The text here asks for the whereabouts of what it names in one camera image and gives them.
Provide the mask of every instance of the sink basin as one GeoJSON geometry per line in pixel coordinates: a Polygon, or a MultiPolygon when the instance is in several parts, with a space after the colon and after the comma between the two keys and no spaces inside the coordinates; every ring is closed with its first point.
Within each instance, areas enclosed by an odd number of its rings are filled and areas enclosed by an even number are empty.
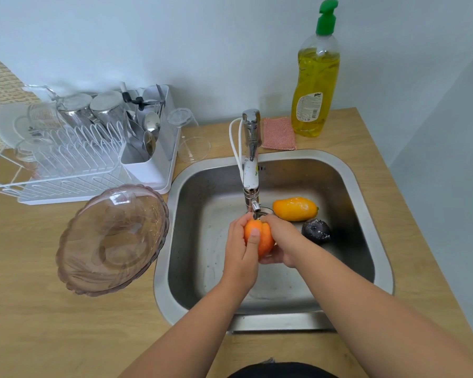
{"type": "MultiPolygon", "coordinates": [[[[392,294],[389,260],[354,174],[339,158],[317,150],[259,155],[260,203],[302,196],[319,207],[332,240],[323,247],[348,267],[392,294]]],[[[234,158],[189,166],[168,197],[170,231],[154,275],[154,294],[174,324],[221,279],[228,225],[246,213],[234,158]]],[[[296,223],[298,229],[302,223],[296,223]]],[[[329,330],[332,324],[296,269],[260,265],[230,331],[329,330]]]]}

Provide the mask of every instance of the faucet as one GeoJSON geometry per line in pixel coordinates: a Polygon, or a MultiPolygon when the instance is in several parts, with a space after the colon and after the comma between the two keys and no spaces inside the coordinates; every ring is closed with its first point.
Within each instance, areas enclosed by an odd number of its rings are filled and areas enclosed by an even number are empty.
{"type": "Polygon", "coordinates": [[[245,128],[245,144],[249,148],[249,157],[245,158],[243,164],[245,203],[247,211],[254,214],[254,218],[261,212],[259,205],[259,166],[258,147],[261,140],[261,114],[258,109],[245,110],[242,115],[242,126],[245,128]]]}

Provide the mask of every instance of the white plate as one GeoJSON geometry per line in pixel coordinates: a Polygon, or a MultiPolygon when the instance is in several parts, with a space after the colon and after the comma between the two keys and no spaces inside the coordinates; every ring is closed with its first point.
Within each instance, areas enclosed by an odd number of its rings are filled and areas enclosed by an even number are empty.
{"type": "Polygon", "coordinates": [[[27,118],[28,105],[9,103],[0,106],[0,138],[11,148],[23,139],[31,138],[35,129],[27,118]]]}

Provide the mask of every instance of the yellow dish soap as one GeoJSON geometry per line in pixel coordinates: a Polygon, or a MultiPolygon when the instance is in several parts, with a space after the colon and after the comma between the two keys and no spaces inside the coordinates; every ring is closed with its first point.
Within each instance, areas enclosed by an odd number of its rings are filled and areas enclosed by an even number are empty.
{"type": "Polygon", "coordinates": [[[331,107],[338,69],[340,50],[333,36],[336,17],[333,14],[338,0],[321,4],[315,35],[309,37],[298,51],[300,74],[292,98],[291,123],[296,134],[317,137],[331,107]]]}

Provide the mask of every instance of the orange fruit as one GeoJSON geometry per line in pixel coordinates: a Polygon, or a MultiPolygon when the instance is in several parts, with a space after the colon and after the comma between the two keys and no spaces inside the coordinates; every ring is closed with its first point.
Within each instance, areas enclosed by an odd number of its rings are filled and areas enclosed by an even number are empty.
{"type": "Polygon", "coordinates": [[[262,259],[263,256],[270,253],[273,246],[275,245],[275,240],[271,237],[271,229],[268,223],[263,223],[261,220],[251,219],[247,222],[244,227],[244,240],[247,244],[247,240],[251,236],[251,230],[257,228],[259,230],[259,245],[258,245],[258,258],[262,259]]]}
{"type": "Polygon", "coordinates": [[[319,208],[305,197],[291,197],[273,202],[275,215],[287,221],[303,221],[315,218],[319,208]]]}

